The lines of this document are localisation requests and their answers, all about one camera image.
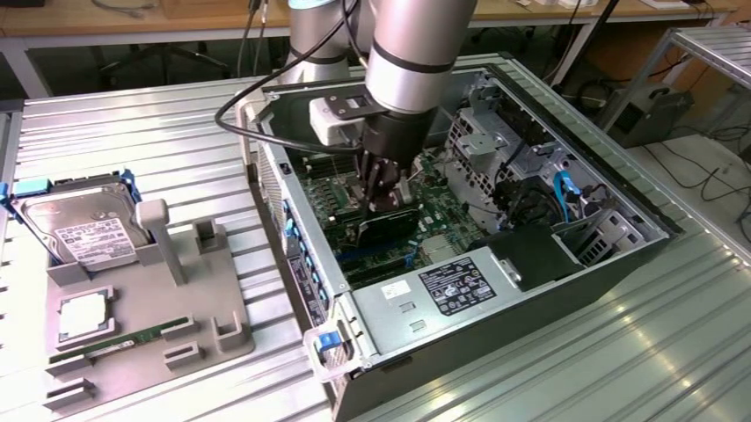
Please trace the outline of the black graphics card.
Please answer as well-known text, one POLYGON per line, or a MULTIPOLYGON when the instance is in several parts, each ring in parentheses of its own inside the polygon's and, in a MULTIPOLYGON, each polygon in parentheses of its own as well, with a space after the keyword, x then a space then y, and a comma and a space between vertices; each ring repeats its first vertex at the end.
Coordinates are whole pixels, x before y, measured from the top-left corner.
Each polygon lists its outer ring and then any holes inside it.
POLYGON ((417 207, 401 207, 384 212, 365 209, 356 225, 356 248, 370 248, 409 237, 417 230, 418 219, 417 207))

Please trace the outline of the silver CPU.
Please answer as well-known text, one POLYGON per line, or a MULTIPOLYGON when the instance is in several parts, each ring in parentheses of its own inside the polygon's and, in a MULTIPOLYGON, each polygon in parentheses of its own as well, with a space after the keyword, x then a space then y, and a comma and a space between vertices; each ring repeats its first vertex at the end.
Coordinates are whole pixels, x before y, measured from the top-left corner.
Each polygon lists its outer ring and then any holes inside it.
POLYGON ((109 327, 106 293, 97 292, 62 299, 58 314, 59 343, 105 331, 109 327))

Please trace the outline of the silver chipset heatsink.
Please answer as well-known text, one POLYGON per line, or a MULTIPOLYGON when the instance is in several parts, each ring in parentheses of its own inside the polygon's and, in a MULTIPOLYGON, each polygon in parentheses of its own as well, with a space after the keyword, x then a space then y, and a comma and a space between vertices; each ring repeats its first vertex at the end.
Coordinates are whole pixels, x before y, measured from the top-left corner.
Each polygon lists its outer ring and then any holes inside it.
POLYGON ((421 257, 430 263, 441 262, 460 253, 460 247, 450 242, 444 234, 430 236, 420 243, 421 257))

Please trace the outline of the black box on floor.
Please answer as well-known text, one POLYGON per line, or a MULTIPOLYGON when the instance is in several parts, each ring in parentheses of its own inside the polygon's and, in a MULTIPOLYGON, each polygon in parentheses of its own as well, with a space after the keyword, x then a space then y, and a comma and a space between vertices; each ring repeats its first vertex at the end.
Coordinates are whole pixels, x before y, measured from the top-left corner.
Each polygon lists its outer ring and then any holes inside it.
POLYGON ((665 84, 641 87, 609 129, 612 139, 624 149, 664 141, 693 104, 688 91, 677 91, 665 84))

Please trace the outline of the metal disk bay cage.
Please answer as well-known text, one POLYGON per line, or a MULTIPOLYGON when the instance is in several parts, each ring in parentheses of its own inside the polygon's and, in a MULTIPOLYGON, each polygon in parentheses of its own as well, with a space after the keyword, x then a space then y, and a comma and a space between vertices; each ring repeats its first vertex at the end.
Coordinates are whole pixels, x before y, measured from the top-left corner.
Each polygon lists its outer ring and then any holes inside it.
POLYGON ((554 141, 526 145, 494 112, 466 106, 453 115, 444 152, 450 191, 474 222, 490 228, 501 219, 492 201, 496 185, 541 175, 560 157, 561 146, 554 141))

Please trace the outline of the wooden desk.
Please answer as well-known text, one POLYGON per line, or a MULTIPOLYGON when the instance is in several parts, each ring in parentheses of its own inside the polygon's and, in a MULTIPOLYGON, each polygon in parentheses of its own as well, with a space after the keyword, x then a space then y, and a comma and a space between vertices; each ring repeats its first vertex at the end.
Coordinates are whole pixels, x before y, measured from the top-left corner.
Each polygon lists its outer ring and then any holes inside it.
MULTIPOLYGON (((512 0, 478 0, 470 28, 582 24, 586 29, 604 13, 604 1, 580 11, 558 5, 521 6, 512 0)), ((242 15, 167 18, 161 8, 127 18, 89 0, 47 0, 42 8, 0 8, 0 57, 5 58, 27 98, 50 95, 27 51, 194 40, 233 40, 242 34, 242 15)))

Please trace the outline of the black expansion slot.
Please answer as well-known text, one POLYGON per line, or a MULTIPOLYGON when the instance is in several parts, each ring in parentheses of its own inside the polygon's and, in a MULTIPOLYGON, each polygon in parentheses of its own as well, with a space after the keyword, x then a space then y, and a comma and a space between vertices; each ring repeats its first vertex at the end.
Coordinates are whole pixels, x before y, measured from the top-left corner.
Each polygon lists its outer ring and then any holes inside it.
POLYGON ((393 277, 412 269, 413 260, 410 258, 396 258, 380 264, 366 265, 362 269, 354 270, 346 275, 350 284, 370 283, 393 277))

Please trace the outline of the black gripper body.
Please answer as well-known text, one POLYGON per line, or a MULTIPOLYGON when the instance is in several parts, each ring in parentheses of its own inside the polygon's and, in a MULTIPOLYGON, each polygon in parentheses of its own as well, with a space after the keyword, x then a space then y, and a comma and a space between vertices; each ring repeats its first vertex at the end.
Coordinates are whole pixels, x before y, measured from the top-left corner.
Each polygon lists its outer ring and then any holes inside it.
POLYGON ((424 113, 406 114, 386 112, 365 117, 357 166, 386 159, 406 170, 424 148, 436 108, 424 113))

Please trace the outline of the green motherboard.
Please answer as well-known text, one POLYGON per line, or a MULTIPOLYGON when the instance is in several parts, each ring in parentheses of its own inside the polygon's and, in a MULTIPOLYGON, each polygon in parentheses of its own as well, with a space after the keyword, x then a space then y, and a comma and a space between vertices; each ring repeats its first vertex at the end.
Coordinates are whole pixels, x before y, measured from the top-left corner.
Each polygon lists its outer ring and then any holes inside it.
MULTIPOLYGON (((472 241, 488 235, 486 230, 468 215, 466 206, 450 191, 442 175, 445 164, 442 147, 425 150, 414 159, 412 175, 408 178, 413 203, 406 207, 417 207, 420 210, 417 230, 409 237, 389 244, 360 249, 358 259, 335 260, 345 279, 350 272, 362 269, 366 265, 380 264, 396 258, 413 260, 412 269, 396 275, 430 265, 432 263, 420 254, 420 243, 430 236, 444 234, 460 247, 462 253, 472 241)), ((335 252, 344 245, 356 246, 356 225, 326 229, 326 218, 338 210, 364 211, 360 207, 361 192, 353 158, 344 155, 301 153, 293 159, 293 168, 335 258, 335 252)), ((348 282, 348 284, 350 288, 358 289, 376 282, 360 284, 348 282)))

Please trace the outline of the black office chair base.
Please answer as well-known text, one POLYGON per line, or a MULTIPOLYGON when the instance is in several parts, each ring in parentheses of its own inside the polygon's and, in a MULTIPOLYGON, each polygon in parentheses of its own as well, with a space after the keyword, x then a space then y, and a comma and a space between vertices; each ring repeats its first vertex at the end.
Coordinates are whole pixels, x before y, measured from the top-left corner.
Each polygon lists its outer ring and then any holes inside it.
POLYGON ((129 53, 117 61, 107 64, 97 64, 97 71, 101 75, 109 76, 114 71, 122 69, 125 66, 141 62, 146 58, 157 57, 161 63, 161 74, 163 77, 169 75, 169 63, 171 56, 181 57, 190 62, 210 66, 219 71, 222 78, 231 76, 229 65, 207 56, 207 42, 203 40, 197 41, 197 49, 189 50, 181 45, 182 42, 162 42, 143 44, 129 44, 129 53))

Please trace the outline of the black installed RAM stick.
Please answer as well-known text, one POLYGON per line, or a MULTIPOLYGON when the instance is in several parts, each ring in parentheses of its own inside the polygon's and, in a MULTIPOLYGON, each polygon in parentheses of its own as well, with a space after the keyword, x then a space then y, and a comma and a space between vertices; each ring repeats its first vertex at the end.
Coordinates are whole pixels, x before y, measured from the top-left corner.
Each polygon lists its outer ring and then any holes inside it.
POLYGON ((358 209, 338 210, 326 218, 326 229, 339 229, 349 225, 358 225, 364 219, 364 213, 358 209))

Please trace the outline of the metal slat side table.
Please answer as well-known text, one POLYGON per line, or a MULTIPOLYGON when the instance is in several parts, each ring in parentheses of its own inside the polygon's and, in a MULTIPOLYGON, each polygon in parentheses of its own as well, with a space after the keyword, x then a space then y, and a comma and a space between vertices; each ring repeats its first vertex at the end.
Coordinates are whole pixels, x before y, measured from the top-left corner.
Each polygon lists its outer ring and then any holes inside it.
POLYGON ((649 71, 670 47, 677 47, 688 58, 698 59, 736 84, 751 90, 751 29, 736 25, 670 28, 630 78, 624 94, 604 109, 597 120, 597 126, 604 132, 614 124, 629 98, 646 82, 649 71))

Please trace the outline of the blue disk caddy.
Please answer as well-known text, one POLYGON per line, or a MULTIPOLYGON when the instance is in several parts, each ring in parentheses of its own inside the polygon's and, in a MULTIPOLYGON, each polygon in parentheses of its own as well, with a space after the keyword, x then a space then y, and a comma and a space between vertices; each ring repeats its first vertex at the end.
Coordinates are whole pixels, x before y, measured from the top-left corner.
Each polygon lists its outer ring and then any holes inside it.
POLYGON ((109 173, 93 175, 79 178, 63 178, 50 181, 46 178, 27 179, 15 182, 11 186, 0 183, 0 206, 17 221, 22 220, 19 216, 19 207, 11 204, 13 200, 34 197, 51 193, 62 193, 86 187, 95 187, 107 183, 119 183, 125 186, 131 203, 141 202, 141 194, 134 183, 134 174, 127 168, 121 168, 109 173))

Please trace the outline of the grey power supply unit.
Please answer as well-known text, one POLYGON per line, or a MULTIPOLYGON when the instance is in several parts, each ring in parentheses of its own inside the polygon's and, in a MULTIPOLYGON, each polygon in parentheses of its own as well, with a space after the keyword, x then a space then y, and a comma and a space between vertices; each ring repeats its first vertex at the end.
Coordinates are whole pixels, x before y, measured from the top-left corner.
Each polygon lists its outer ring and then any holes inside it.
POLYGON ((468 327, 521 300, 521 272, 488 247, 354 291, 376 353, 390 357, 468 327))

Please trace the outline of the green RAM stick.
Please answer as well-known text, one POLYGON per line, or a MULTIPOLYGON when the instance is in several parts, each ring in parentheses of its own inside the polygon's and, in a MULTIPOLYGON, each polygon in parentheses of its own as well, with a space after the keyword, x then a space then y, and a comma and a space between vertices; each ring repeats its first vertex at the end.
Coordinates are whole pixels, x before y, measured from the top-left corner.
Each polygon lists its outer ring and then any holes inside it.
POLYGON ((131 334, 123 334, 119 337, 103 340, 89 346, 82 346, 75 350, 58 353, 47 358, 47 364, 55 364, 71 358, 95 358, 107 353, 115 353, 130 347, 143 345, 162 337, 161 332, 166 329, 175 328, 178 325, 185 324, 190 319, 185 316, 175 318, 165 323, 151 326, 147 329, 135 331, 131 334))

